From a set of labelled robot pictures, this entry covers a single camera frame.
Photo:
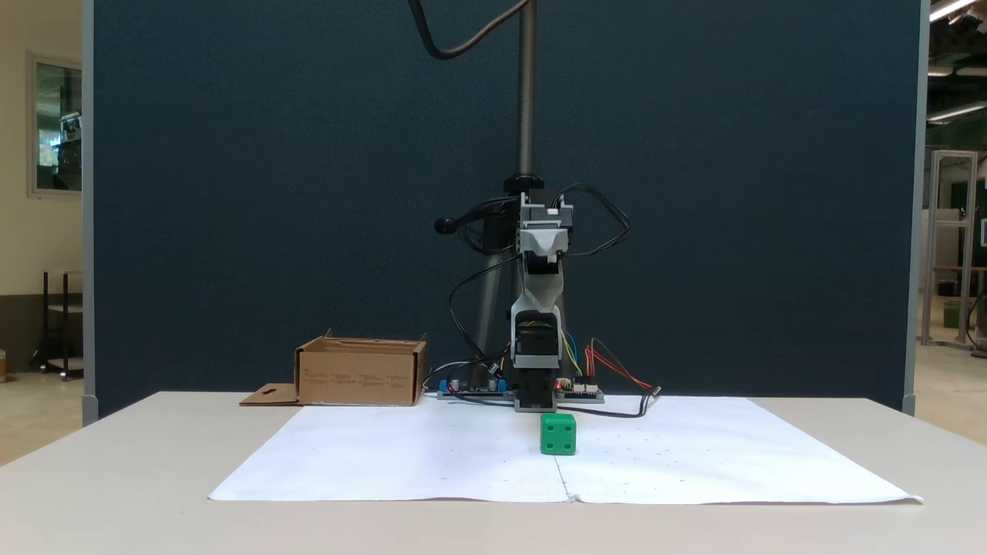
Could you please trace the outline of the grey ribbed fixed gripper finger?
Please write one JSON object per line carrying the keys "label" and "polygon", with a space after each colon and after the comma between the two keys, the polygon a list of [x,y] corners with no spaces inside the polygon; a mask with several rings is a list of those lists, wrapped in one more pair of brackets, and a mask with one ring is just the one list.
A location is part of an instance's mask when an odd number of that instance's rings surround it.
{"label": "grey ribbed fixed gripper finger", "polygon": [[556,261],[560,253],[570,247],[570,232],[567,230],[522,230],[520,232],[520,252],[527,256],[546,257]]}

